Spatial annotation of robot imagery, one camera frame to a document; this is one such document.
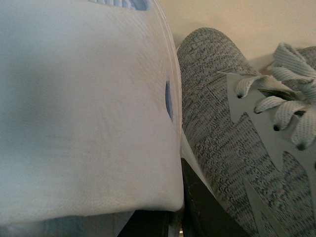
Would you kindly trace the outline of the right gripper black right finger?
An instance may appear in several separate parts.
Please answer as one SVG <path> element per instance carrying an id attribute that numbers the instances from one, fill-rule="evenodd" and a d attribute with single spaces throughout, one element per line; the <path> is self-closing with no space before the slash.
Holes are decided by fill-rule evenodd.
<path id="1" fill-rule="evenodd" d="M 182 221 L 183 235 L 185 237 L 250 236 L 223 209 L 184 158 L 181 159 L 181 165 L 185 209 Z"/>

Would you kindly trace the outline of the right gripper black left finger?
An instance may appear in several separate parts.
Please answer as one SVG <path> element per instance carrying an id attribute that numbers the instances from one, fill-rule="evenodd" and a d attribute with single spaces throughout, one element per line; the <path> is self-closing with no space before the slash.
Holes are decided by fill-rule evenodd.
<path id="1" fill-rule="evenodd" d="M 118 237 L 167 237 L 170 211 L 137 210 Z"/>

